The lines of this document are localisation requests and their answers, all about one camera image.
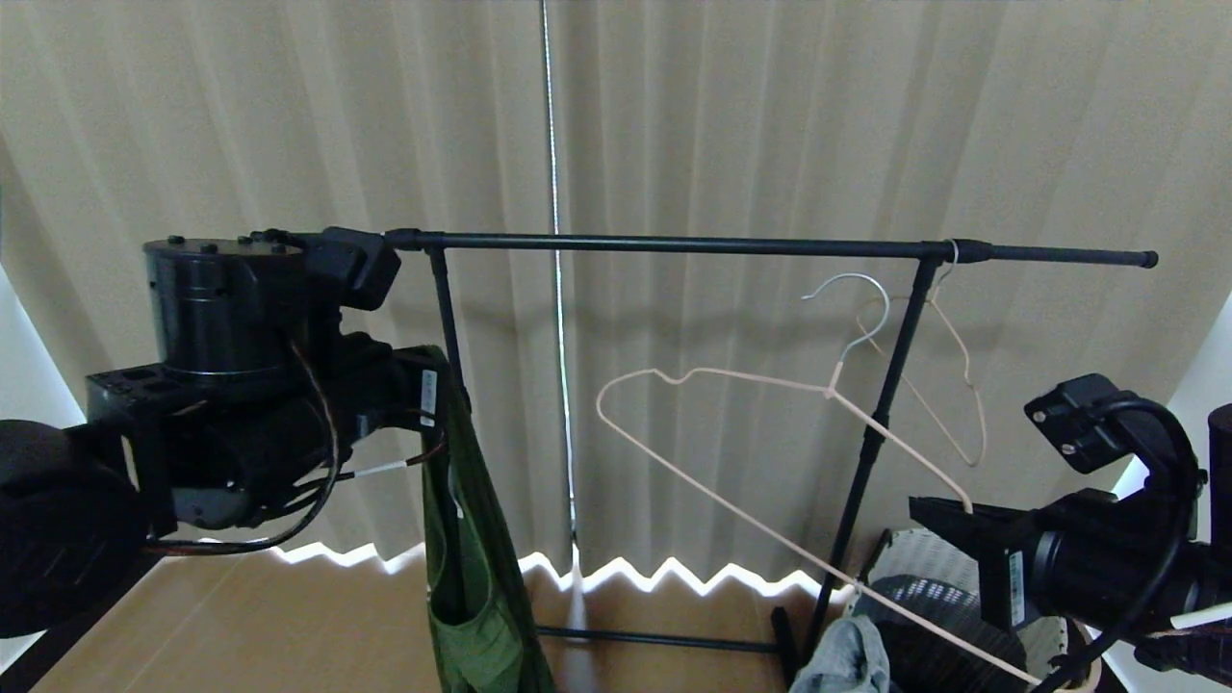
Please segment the metal hook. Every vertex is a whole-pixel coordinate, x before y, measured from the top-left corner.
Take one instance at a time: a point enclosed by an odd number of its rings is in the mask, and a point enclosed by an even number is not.
[[[846,360],[846,353],[850,351],[853,346],[856,346],[857,344],[862,344],[862,343],[872,339],[873,337],[876,337],[876,334],[878,332],[881,332],[881,328],[886,327],[886,322],[890,319],[890,293],[886,292],[886,287],[882,286],[880,281],[877,281],[876,279],[872,279],[871,276],[869,276],[866,274],[862,274],[862,273],[843,273],[843,274],[837,274],[837,275],[832,276],[830,279],[827,279],[812,293],[809,293],[807,296],[801,296],[800,300],[801,301],[808,301],[809,298],[816,298],[827,286],[834,284],[835,281],[838,281],[840,279],[862,279],[862,280],[867,281],[869,284],[876,286],[877,291],[881,292],[881,302],[886,307],[886,310],[882,311],[882,313],[881,313],[881,322],[877,323],[877,327],[872,328],[872,332],[870,332],[869,334],[865,334],[864,337],[860,337],[860,338],[855,339],[854,342],[849,343],[846,346],[843,348],[843,354],[839,355],[839,363],[841,364],[843,361]]]
[[[950,263],[950,266],[945,268],[945,271],[941,273],[940,277],[938,277],[936,284],[933,285],[934,297],[939,291],[941,291],[941,282],[945,281],[945,277],[950,276],[950,273],[954,271],[954,268],[958,265],[958,242],[952,238],[947,238],[946,240],[950,242],[950,245],[954,245],[954,261]]]

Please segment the brown floor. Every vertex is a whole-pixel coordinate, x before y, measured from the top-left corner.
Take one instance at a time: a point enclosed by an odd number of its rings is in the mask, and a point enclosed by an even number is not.
[[[765,598],[736,581],[700,597],[668,576],[653,593],[614,577],[586,594],[527,575],[541,624],[771,640],[770,609],[798,630],[812,598]],[[159,566],[95,626],[34,693],[437,691],[421,559],[388,575],[270,554]],[[782,691],[755,654],[545,639],[562,691]]]

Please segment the curtain fold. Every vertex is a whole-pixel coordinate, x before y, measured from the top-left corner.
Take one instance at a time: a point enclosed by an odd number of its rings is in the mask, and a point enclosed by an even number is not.
[[[0,10],[2,258],[81,400],[158,358],[140,243],[277,227],[551,227],[537,6],[14,4]],[[520,552],[570,565],[552,259],[451,253],[479,435]],[[440,343],[428,261],[345,329]],[[418,451],[382,432],[350,462]],[[340,485],[297,544],[421,540],[418,474]],[[265,535],[269,528],[257,534]]]
[[[1226,268],[1232,12],[1177,6],[549,2],[565,233],[978,238],[1154,249],[1154,270],[961,265],[941,303],[972,348],[989,456],[970,470],[903,388],[891,428],[978,502],[1031,507],[1080,477],[1021,406],[1100,371],[1167,400],[1232,287]],[[565,256],[578,543],[649,573],[679,557],[705,580],[729,561],[775,580],[787,550],[675,481],[594,414],[609,379],[710,365],[824,382],[875,293],[909,261]],[[901,317],[896,305],[892,324]],[[866,324],[873,308],[865,308]],[[882,337],[892,344],[893,329]],[[907,375],[978,446],[961,356],[925,314]],[[885,361],[848,360],[839,390],[871,411]],[[828,555],[861,425],[807,396],[717,377],[647,379],[614,417],[699,480]],[[945,487],[892,445],[872,472],[854,560],[907,497]]]

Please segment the black clothes rack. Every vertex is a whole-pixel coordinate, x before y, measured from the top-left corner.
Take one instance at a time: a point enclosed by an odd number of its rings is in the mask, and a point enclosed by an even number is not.
[[[450,293],[448,265],[445,250],[448,248],[503,249],[503,250],[600,250],[620,253],[710,253],[731,255],[796,255],[832,258],[897,258],[917,260],[915,279],[912,293],[903,313],[903,323],[894,343],[886,379],[881,386],[877,407],[872,418],[882,425],[890,423],[890,408],[898,390],[898,381],[907,364],[915,329],[925,298],[933,287],[936,270],[945,263],[983,263],[988,260],[1016,260],[1039,263],[1073,263],[1085,265],[1124,265],[1135,268],[1153,268],[1159,261],[1154,252],[1088,250],[1078,248],[1036,248],[1021,245],[995,245],[983,240],[806,240],[774,238],[694,238],[694,237],[642,237],[642,236],[563,236],[563,234],[500,234],[500,233],[442,233],[404,228],[384,234],[386,240],[399,250],[424,252],[428,254],[432,276],[436,281],[436,298],[441,312],[445,332],[446,353],[457,382],[462,380],[462,361],[458,350],[457,323],[453,314],[453,300]],[[865,428],[864,443],[860,446],[859,464],[855,478],[848,492],[843,517],[839,520],[838,535],[830,551],[829,562],[841,566],[846,559],[851,533],[860,514],[865,490],[872,465],[877,461],[885,438],[872,428]],[[811,656],[821,636],[822,621],[830,594],[834,591],[834,577],[825,575],[817,607],[808,624],[808,635],[803,647],[797,647],[787,621],[787,613],[777,607],[770,615],[775,635],[774,642],[744,642],[733,640],[715,640],[708,638],[686,638],[658,635],[648,633],[623,633],[611,630],[579,630],[569,628],[540,626],[541,635],[577,638],[588,640],[618,640],[625,642],[644,642],[653,645],[675,645],[683,647],[705,647],[712,650],[731,650],[744,652],[763,652],[777,655],[784,681],[790,687],[800,670],[802,657]]]

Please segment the green garment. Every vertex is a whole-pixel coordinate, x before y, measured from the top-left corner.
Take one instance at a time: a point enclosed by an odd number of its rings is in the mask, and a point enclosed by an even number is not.
[[[436,413],[445,429],[444,454],[423,465],[429,618],[441,691],[554,693],[471,413],[445,354],[421,349],[440,364]]]

